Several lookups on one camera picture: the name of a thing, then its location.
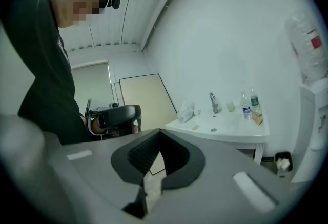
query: ceiling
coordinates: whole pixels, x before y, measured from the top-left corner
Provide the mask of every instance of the ceiling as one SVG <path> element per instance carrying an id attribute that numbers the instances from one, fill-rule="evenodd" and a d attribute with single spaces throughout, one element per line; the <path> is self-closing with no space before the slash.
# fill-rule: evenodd
<path id="1" fill-rule="evenodd" d="M 121 0 L 117 10 L 106 8 L 103 14 L 79 26 L 60 28 L 67 51 L 88 47 L 137 44 L 143 50 L 151 30 L 167 0 Z"/>

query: sink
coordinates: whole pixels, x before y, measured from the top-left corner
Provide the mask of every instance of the sink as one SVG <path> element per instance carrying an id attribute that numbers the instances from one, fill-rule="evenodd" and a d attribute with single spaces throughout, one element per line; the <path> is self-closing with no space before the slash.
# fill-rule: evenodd
<path id="1" fill-rule="evenodd" d="M 174 120 L 166 125 L 166 129 L 191 134 L 197 137 L 227 142 L 267 142 L 269 139 L 268 119 L 263 112 L 263 122 L 257 125 L 252 119 L 243 118 L 242 108 L 235 102 L 235 111 L 223 108 L 214 114 L 212 109 L 204 109 L 200 115 L 192 117 L 181 124 Z"/>

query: plastic bottle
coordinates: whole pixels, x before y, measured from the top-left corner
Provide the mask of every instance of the plastic bottle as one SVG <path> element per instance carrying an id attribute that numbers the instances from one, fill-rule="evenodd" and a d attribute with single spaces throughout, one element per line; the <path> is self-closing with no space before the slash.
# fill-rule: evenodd
<path id="1" fill-rule="evenodd" d="M 251 105 L 254 110 L 258 110 L 260 108 L 260 103 L 253 87 L 251 87 Z"/>
<path id="2" fill-rule="evenodd" d="M 247 97 L 245 91 L 242 91 L 242 93 L 241 93 L 240 104 L 241 104 L 241 107 L 242 107 L 242 112 L 244 113 L 244 118 L 245 119 L 252 119 L 250 100 Z"/>
<path id="3" fill-rule="evenodd" d="M 285 22 L 285 28 L 307 80 L 325 77 L 328 73 L 327 56 L 319 32 L 310 18 L 298 11 Z"/>

